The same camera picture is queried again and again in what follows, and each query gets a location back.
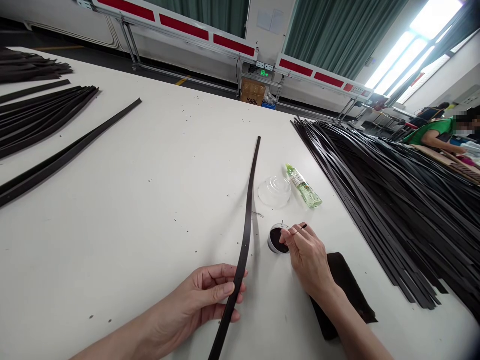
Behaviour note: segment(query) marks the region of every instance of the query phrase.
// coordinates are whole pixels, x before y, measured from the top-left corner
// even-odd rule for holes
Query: white wall
[[[480,32],[436,72],[406,102],[406,111],[452,102],[473,85],[480,85]]]
[[[273,65],[279,52],[283,50],[295,2],[296,0],[251,0],[246,40],[260,48],[260,61]],[[363,68],[356,81],[363,84],[368,81],[426,2],[427,0],[408,2],[373,53],[376,62],[370,67]],[[258,13],[262,9],[277,9],[283,12],[284,24],[280,34],[257,27]],[[90,37],[106,44],[118,39],[121,49],[127,51],[116,20],[112,20],[112,33],[106,25],[104,16],[82,9],[72,0],[0,0],[0,16],[21,22],[31,21],[49,25],[70,32],[73,36]],[[237,81],[236,61],[228,56],[219,56],[210,50],[153,31],[145,29],[133,31],[142,56],[233,83]],[[285,80],[282,96],[337,112],[341,111],[349,100],[347,96],[293,79]]]

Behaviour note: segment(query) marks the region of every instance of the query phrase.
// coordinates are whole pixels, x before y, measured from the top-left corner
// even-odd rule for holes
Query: floor
[[[150,60],[146,59],[146,63],[148,65],[155,65],[155,66],[162,66],[165,70],[175,72],[179,75],[184,76],[184,78],[173,77],[164,75],[161,73],[144,70],[144,69],[137,69],[133,71],[132,69],[132,59],[130,55],[127,53],[123,53],[116,50],[108,50],[106,51],[105,48],[101,46],[97,46],[94,44],[90,44],[88,42],[84,42],[77,39],[71,39],[67,36],[63,36],[61,34],[51,33],[46,30],[42,30],[41,32],[33,32],[26,29],[22,29],[18,27],[18,24],[11,24],[11,23],[4,23],[0,21],[0,46],[6,47],[25,47],[30,48],[38,51],[42,51],[48,54],[61,56],[68,59],[74,59],[78,61],[82,61],[85,63],[98,65],[101,67],[114,69],[117,71],[134,74],[137,76],[154,79],[158,81],[162,81],[164,83],[169,84],[176,84],[178,86],[183,86],[189,89],[199,90],[205,93],[213,94],[222,96],[229,99],[236,99],[236,94],[234,92],[225,91],[221,89],[212,88],[206,85],[202,85],[199,83],[188,81],[187,76],[190,76],[193,79],[200,79],[202,81],[207,82],[215,82],[219,83],[222,86],[230,87],[232,89],[237,88],[236,84],[229,83],[226,81],[221,81],[218,79],[212,79],[208,76],[204,76],[197,73],[191,73],[187,70],[175,68],[170,65],[160,64],[155,62],[154,64],[148,64]],[[282,102],[289,102],[289,99],[281,99]],[[334,113],[326,110],[322,110],[313,106],[309,106],[307,104],[301,104],[297,102],[292,102],[291,105],[294,105],[300,109],[305,109],[309,112],[316,112],[319,114],[324,114],[327,116],[335,116]],[[301,110],[293,110],[289,108],[282,107],[281,105],[278,106],[277,111],[281,111],[287,114],[292,115],[300,115],[301,117],[313,119],[315,118],[310,113],[304,113]],[[376,128],[373,128],[372,125],[368,122],[364,123],[364,127],[366,128],[365,133],[369,135],[375,136],[389,136],[391,133],[386,131],[380,131]]]

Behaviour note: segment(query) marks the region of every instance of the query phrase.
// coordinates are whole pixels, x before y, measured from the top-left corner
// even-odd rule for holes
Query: worker
[[[480,106],[472,107],[465,113],[448,119],[436,120],[417,129],[403,139],[404,144],[423,145],[451,153],[465,154],[467,150],[449,141],[455,131],[480,128]]]
[[[426,107],[421,111],[420,114],[417,115],[415,119],[410,121],[410,124],[421,128],[432,120],[440,120],[445,114],[445,110],[447,110],[449,106],[450,104],[448,102],[442,102],[437,107]]]
[[[351,359],[388,360],[392,356],[365,324],[330,273],[324,244],[305,223],[281,230],[280,242],[290,249],[293,269],[303,289],[335,325]],[[227,299],[235,290],[236,266],[219,264],[195,270],[170,295],[72,360],[158,360],[178,348],[199,327],[221,319]],[[237,304],[244,300],[242,282]],[[240,320],[235,309],[231,322]]]

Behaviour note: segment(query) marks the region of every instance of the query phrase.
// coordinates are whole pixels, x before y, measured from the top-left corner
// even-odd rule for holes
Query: green shirt
[[[454,133],[454,123],[455,120],[453,117],[438,121],[432,121],[431,123],[422,126],[421,128],[415,130],[413,133],[408,135],[402,140],[402,143],[410,145],[424,145],[422,142],[422,138],[427,133],[427,131],[430,130],[436,130],[440,133],[440,135],[452,135]]]

